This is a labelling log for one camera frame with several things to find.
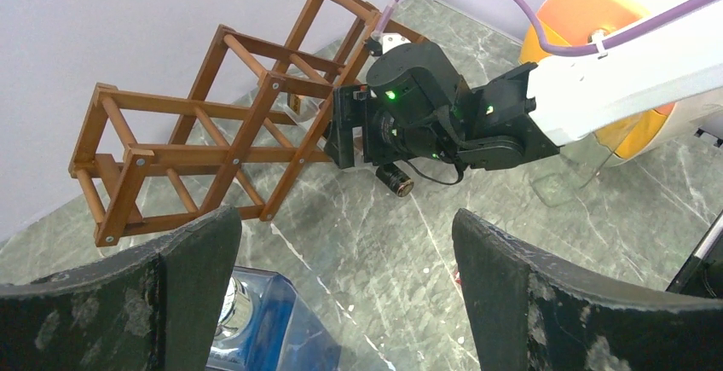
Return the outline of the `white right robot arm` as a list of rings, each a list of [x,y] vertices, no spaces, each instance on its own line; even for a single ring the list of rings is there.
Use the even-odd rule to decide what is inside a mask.
[[[652,15],[630,0],[546,0],[520,64],[471,87],[436,43],[374,32],[364,84],[333,92],[342,169],[427,158],[487,171],[592,137],[616,165],[722,111],[722,0]]]

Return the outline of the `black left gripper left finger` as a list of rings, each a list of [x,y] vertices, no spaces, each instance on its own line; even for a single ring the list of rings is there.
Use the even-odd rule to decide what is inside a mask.
[[[204,369],[241,233],[224,206],[94,263],[2,285],[2,369]]]

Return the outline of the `blue square glass bottle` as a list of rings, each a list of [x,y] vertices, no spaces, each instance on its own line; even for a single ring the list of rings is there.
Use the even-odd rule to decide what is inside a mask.
[[[340,354],[285,276],[234,267],[207,370],[337,370]]]

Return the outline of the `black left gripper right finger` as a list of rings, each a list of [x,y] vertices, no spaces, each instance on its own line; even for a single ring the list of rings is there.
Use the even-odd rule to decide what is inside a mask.
[[[452,239],[483,370],[722,367],[722,299],[601,275],[466,209]]]

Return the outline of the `clear whisky bottle black label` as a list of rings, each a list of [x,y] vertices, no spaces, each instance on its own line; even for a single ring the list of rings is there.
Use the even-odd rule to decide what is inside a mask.
[[[324,100],[321,98],[287,93],[286,104],[283,104],[282,108],[297,126],[301,127],[305,132],[308,132],[316,115],[321,111],[323,103]],[[346,171],[351,171],[352,169],[373,169],[376,178],[393,194],[398,197],[409,195],[414,188],[414,180],[394,163],[374,166],[371,162],[366,162],[363,157],[362,128],[353,128],[352,136],[354,164],[351,168],[347,168]]]

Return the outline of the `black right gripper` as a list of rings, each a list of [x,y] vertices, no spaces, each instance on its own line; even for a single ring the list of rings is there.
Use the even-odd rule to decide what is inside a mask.
[[[367,84],[353,84],[333,90],[332,117],[325,132],[324,153],[339,169],[357,163],[380,166],[389,163],[382,142],[381,127],[375,119],[381,105]]]

